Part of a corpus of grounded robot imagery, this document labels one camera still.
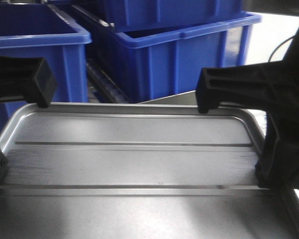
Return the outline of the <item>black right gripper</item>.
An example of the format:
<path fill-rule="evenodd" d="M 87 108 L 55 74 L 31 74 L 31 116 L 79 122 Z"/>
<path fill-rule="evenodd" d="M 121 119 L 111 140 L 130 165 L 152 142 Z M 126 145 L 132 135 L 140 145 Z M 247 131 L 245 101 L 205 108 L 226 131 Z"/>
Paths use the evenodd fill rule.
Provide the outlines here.
<path fill-rule="evenodd" d="M 268 112 L 258 186 L 299 189 L 299 28 L 281 61 L 202 68 L 195 96 L 201 114 L 221 103 Z"/>

